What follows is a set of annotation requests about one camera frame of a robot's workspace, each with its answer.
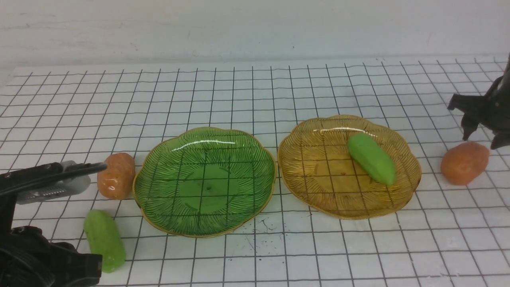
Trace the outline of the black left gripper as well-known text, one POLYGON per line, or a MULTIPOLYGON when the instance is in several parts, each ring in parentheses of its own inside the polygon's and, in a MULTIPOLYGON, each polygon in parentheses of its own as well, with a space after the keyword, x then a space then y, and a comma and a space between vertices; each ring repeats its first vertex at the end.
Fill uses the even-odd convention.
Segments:
MULTIPOLYGON (((53 162, 1 175, 0 194, 35 190, 59 181, 96 174, 104 162, 53 162)), ((79 253, 66 242, 51 243, 33 226, 2 232, 0 237, 2 287, 94 287, 102 276, 102 256, 79 253)))

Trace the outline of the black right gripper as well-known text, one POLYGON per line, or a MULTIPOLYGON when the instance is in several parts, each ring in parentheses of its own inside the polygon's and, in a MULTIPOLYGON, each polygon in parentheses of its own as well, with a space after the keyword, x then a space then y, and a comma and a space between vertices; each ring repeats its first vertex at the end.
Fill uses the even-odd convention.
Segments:
POLYGON ((510 145, 510 91, 509 61, 502 76, 494 80, 484 96, 465 96, 454 93, 448 103, 448 110, 463 113, 461 127, 463 140, 468 141, 479 125, 493 132, 490 149, 499 149, 510 145))

